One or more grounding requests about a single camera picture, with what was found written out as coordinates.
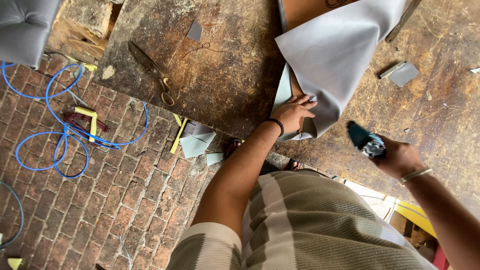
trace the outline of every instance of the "workbench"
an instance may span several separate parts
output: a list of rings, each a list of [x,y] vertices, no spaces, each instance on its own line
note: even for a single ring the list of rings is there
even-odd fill
[[[201,42],[185,37],[193,20]],[[337,124],[316,140],[273,151],[413,202],[396,180],[355,150],[346,123],[412,143],[461,203],[480,217],[480,2],[424,0],[393,44],[381,42]],[[276,0],[128,0],[94,81],[221,132],[246,138],[267,119],[285,60]],[[128,49],[132,40],[170,78],[175,105]],[[378,74],[410,61],[420,75],[397,87]]]

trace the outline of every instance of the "floor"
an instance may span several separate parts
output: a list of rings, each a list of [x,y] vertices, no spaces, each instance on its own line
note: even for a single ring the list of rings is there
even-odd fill
[[[67,64],[54,55],[42,61],[37,71],[25,66],[7,68],[12,86],[22,93],[42,96],[49,77]],[[101,137],[128,142],[144,129],[142,103],[90,82],[85,72],[72,91],[97,113],[109,128]],[[69,85],[72,72],[57,80]],[[52,91],[63,90],[56,83]],[[19,142],[38,132],[61,131],[43,99],[24,98],[0,80],[0,178],[17,193],[24,211],[24,224],[15,241],[0,251],[0,267],[6,258],[23,259],[20,269],[91,270],[96,263],[105,269],[164,269],[180,234],[195,215],[205,188],[222,163],[206,166],[205,155],[186,159],[181,146],[170,153],[180,127],[172,113],[147,106],[149,124],[145,135],[121,150],[87,145],[89,164],[79,177],[61,177],[53,168],[32,171],[22,168],[14,153]],[[74,99],[68,93],[54,97],[50,105],[58,116],[72,112]],[[82,125],[89,130],[88,124]],[[53,164],[59,135],[40,135],[23,144],[19,159],[27,166]],[[218,134],[207,152],[221,152],[228,137]],[[280,166],[287,158],[271,152],[268,159]],[[67,153],[58,165],[66,175],[76,175],[85,165],[86,153],[69,140]],[[0,186],[0,233],[3,242],[13,237],[21,224],[16,199]],[[124,242],[122,249],[120,236]]]

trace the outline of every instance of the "black wristband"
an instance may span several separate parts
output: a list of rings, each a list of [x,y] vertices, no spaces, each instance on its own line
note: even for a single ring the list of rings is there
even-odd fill
[[[280,135],[278,135],[278,136],[280,137],[281,135],[283,135],[283,125],[279,120],[277,120],[275,118],[268,118],[266,121],[273,121],[273,122],[277,123],[280,126],[280,129],[282,130],[282,133],[280,133]]]

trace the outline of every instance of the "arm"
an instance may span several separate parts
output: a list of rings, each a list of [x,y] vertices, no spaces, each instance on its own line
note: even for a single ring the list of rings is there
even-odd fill
[[[308,109],[316,102],[309,96],[293,97],[272,114],[279,120],[284,132],[299,128],[300,117],[315,117]],[[192,225],[216,222],[233,229],[241,237],[241,224],[248,198],[258,179],[268,151],[281,133],[272,121],[263,122],[253,134],[225,161],[205,190]]]
[[[412,145],[383,136],[382,139],[387,149],[386,158],[372,160],[386,174],[398,180],[426,168]],[[417,176],[406,181],[405,187],[427,214],[453,268],[480,269],[480,222],[433,176]]]

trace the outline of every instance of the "fabric scissors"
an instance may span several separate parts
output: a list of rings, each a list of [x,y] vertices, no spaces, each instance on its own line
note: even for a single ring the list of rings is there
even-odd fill
[[[133,54],[133,57],[144,66],[148,71],[150,71],[153,76],[160,81],[160,85],[162,85],[162,101],[167,106],[172,106],[175,104],[173,101],[172,96],[170,95],[170,86],[168,86],[168,78],[165,77],[165,74],[160,71],[158,66],[153,62],[153,60],[135,43],[129,41],[130,51]]]

